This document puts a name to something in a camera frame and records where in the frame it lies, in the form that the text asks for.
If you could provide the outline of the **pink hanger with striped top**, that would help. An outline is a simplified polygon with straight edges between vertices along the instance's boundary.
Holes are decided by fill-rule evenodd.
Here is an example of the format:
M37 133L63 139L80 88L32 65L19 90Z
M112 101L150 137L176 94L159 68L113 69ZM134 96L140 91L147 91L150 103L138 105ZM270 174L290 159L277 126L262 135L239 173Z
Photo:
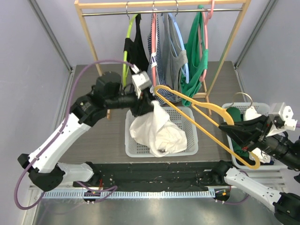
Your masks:
M157 13L155 2L152 4L152 24L151 24L151 73L152 84L155 87L157 84L157 45L158 45L158 32L157 32Z

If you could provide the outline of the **white tank top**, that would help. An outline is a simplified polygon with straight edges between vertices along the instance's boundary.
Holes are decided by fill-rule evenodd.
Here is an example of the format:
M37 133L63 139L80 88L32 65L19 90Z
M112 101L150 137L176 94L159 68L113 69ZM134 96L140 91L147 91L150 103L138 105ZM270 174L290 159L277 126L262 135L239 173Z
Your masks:
M158 101L152 101L151 105L154 106L152 112L136 117L130 125L131 137L147 146L157 158L185 151L188 146L186 133L171 122L170 115Z

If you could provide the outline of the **yellow plastic hanger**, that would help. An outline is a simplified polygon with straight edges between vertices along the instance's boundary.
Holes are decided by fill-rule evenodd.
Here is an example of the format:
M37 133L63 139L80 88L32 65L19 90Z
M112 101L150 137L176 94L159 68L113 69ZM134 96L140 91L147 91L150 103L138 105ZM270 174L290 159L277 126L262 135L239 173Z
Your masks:
M221 108L220 106L213 104L213 103L205 103L205 102L199 102L196 101L178 91L172 90L171 88L164 86L164 85L157 85L154 87L154 93L156 96L158 96L160 99L162 99L165 103L167 103L171 108L173 108L174 110L176 110L178 113L180 113L184 118L186 118L188 121L190 121L192 124L194 124L199 130L201 130L204 134L206 134L210 139L212 139L215 143L217 143L220 147L222 147L224 150L226 150L228 153L230 153L231 155L235 156L241 163L243 163L245 166L247 166L250 169L253 170L257 170L260 167L260 160L258 158L258 156L256 156L253 153L250 153L250 155L253 156L254 160L255 160L255 164L254 165L250 165L248 164L245 160L243 160L242 158L240 158L234 151L230 150L230 148L228 148L225 144L223 144L221 141L219 141L215 136L213 136L211 133L209 133L206 129L204 129L201 125L199 125L198 123L196 123L193 119L191 119L189 116L187 116L182 110L180 110L177 106L175 106L172 102L170 102L169 100L167 100L165 97L163 97L158 90L160 89L164 89L167 90L171 93L173 93L174 95L177 95L189 102L191 102L191 106L192 108L194 108L199 114L201 114L203 117L205 117L210 123L212 123L213 125L215 125L217 128L219 127L219 124L216 123L213 119L211 119L208 115L206 115L204 112L202 112L199 108L197 108L197 106L202 107L202 108L206 108L209 109L211 111L216 112L219 116L221 116L227 124L229 125L234 125L234 121L232 119L232 117L230 116L230 114L226 111L226 109Z

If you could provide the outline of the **green tank top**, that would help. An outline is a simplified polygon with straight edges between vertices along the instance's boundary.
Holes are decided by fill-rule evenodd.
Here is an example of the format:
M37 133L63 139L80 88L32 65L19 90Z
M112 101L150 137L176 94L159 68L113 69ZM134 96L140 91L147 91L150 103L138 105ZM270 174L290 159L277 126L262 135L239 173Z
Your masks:
M205 16L197 12L194 17L188 40L184 44L187 53L189 83L182 78L181 93L192 98L202 86L202 77L208 69L208 45L205 43Z

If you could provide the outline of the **grey tank top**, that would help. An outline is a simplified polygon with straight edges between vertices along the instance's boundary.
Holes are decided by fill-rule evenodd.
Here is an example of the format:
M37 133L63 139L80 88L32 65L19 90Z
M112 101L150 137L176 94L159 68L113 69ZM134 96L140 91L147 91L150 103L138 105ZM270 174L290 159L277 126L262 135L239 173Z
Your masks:
M180 81L185 77L182 74L182 66L188 61L186 50L182 51L178 36L167 13L163 14L164 23L164 43L163 43L163 70L165 84L172 90L181 92Z

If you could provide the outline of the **black tank top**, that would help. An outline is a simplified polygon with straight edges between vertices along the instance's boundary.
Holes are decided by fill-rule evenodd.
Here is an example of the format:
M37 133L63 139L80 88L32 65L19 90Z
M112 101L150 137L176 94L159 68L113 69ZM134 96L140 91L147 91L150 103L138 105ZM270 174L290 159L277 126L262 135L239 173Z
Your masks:
M129 20L129 26L127 29L127 34L123 49L123 60L131 64L135 64L142 71L147 71L149 66L149 61L145 53L143 46L142 36L141 36L141 14L135 14ZM132 27L135 25L135 38L132 40L131 31Z

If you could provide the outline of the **blue striped tank top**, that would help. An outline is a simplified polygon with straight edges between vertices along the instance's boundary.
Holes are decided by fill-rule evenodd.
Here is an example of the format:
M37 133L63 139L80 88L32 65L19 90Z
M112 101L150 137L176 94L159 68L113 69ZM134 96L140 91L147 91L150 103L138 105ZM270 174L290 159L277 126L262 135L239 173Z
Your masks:
M148 50L149 54L151 54L151 33L148 35ZM160 31L159 31L159 18L157 15L157 84L165 85L165 76L163 70L163 44L160 42Z

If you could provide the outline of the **light blue hanger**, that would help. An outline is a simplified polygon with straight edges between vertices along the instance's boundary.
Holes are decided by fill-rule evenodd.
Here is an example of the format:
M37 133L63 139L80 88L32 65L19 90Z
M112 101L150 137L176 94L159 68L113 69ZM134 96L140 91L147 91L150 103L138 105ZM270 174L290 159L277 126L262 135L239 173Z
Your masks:
M177 24L177 21L176 21L176 15L178 14L179 12L179 5L178 5L178 2L176 2L176 14L173 15L171 12L167 11L166 13L168 14L168 16L170 17L174 27L175 27L175 30L176 30L176 33L177 33L177 36L178 36L178 40L179 40L179 43L180 43L180 48L182 51L185 50L185 47L184 47L184 42L183 42L183 39L182 39L182 35L181 35L181 32L180 32L180 29L179 29L179 26ZM186 62L182 68L182 74L184 75L185 79L186 79L186 83L189 83L189 69L188 69L188 62Z

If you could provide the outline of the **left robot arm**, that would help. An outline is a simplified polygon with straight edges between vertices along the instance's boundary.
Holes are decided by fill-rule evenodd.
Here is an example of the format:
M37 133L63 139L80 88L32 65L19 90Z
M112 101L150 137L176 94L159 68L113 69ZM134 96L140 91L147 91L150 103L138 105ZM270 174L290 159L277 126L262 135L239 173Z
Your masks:
M80 136L107 117L108 110L128 108L135 117L152 112L151 86L145 71L132 75L129 92L122 89L121 76L116 72L108 71L98 77L91 91L73 103L69 114L47 141L33 153L18 157L20 165L28 169L32 183L45 192L66 182L79 181L88 187L98 185L101 172L92 162L65 164L59 159Z

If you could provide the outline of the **wooden clothes rack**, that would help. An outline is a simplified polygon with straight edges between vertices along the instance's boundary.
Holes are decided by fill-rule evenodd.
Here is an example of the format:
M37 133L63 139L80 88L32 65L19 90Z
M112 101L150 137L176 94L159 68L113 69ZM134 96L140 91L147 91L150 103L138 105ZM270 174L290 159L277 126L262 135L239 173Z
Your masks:
M237 19L235 21L235 24L232 28L232 31L229 35L229 38L227 40L227 43L224 47L224 50L222 52L222 55L220 57L220 60L218 62L218 68L215 72L214 79L210 85L210 87L207 89L206 83L204 83L204 92L197 92L193 96L193 99L200 99L204 98L206 100L206 103L209 103L209 95L213 89L213 86L218 78L218 75L221 71L221 68L225 62L225 59L227 58L227 55L230 51L230 48L232 47L233 41L238 33L238 30L242 24L242 21L244 19L244 16L248 10L248 7L251 3L251 0L159 0L159 1L133 1L133 2L101 2L101 3L80 3L78 0L74 2L79 21L82 25L83 32L86 36L86 39L88 41L88 45L90 47L90 51L93 55L94 60L98 60L98 56L94 47L94 44L92 42L92 38L85 20L85 17L88 16L105 16L105 15L121 15L121 12L116 13L83 13L84 9L103 9L103 8L146 8L146 7L169 7L169 6L194 6L194 5L210 5L210 9L200 9L199 11L208 12L207 18L211 18L214 11L238 11L239 14L237 16ZM234 8L234 9L224 9L224 8L215 8L215 5L217 4L241 4L241 8Z

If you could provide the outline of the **white basket right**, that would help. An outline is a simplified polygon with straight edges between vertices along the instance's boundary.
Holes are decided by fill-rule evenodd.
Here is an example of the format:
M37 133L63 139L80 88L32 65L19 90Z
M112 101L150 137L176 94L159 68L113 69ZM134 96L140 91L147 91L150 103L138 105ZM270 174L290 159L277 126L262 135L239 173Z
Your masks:
M265 103L257 103L253 104L247 102L235 102L235 103L225 103L222 105L222 108L227 109L229 107L235 107L240 111L240 118L243 120L244 112L252 105L252 107L256 110L258 114L268 115L270 107ZM255 164L254 158L244 152L229 136L227 136L229 148L234 151L238 156L247 161L249 164ZM268 171L278 171L280 169L287 169L287 166L276 160L274 157L270 157L261 150L254 150L254 153L257 154L260 159L260 167L258 170L268 170ZM235 156L231 155L232 163L239 169L248 170L249 168L241 163Z

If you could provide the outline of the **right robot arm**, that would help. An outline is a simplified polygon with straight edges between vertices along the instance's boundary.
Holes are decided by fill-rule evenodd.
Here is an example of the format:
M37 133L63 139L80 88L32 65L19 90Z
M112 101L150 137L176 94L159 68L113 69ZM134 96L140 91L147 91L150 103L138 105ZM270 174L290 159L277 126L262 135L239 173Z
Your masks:
M269 116L235 122L232 125L224 122L219 129L226 133L242 149L251 152L255 148L274 157L289 169L300 169L300 142L292 142L286 131L271 134L276 127ZM300 223L300 197L294 193L280 192L267 187L240 172L236 167L221 160L212 169L212 181L217 185L233 185L256 200L263 203L274 213L275 218L284 225Z

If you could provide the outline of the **green cloth in basket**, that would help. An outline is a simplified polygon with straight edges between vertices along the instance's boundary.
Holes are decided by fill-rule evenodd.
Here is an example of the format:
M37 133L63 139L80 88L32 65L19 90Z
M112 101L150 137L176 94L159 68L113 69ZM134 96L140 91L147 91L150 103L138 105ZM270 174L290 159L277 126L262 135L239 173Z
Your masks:
M229 107L226 110L230 116L232 117L234 122L239 122L241 121L241 112L238 108L236 107ZM245 160L248 164L250 165L254 165L255 161L251 160L249 158L249 153L248 152L244 152L241 147L233 140L232 141L232 147L233 147L233 151L239 155L240 158L242 158L243 160Z

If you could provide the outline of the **pink hanger with green top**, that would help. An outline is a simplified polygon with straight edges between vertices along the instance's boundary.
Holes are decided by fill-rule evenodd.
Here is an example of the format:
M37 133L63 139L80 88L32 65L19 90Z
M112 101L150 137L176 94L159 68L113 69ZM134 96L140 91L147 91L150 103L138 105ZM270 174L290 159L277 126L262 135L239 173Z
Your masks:
M212 15L213 15L213 10L214 10L214 6L215 6L215 1L212 0L211 1L211 7L210 7L210 10L208 11L207 15L204 14L204 12L202 12L202 17L204 19L204 22L203 22L203 28L204 28L204 47L205 47L205 50L208 50L208 31L207 31L207 24L208 24L208 21L211 19Z

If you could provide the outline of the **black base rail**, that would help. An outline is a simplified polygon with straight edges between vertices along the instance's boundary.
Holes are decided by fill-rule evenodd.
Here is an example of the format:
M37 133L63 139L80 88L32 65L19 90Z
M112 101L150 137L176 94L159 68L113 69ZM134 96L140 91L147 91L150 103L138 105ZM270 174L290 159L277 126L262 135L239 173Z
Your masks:
M96 176L84 183L89 188L117 186L121 192L206 191L209 186L224 186L221 175L232 163L174 162L95 164Z

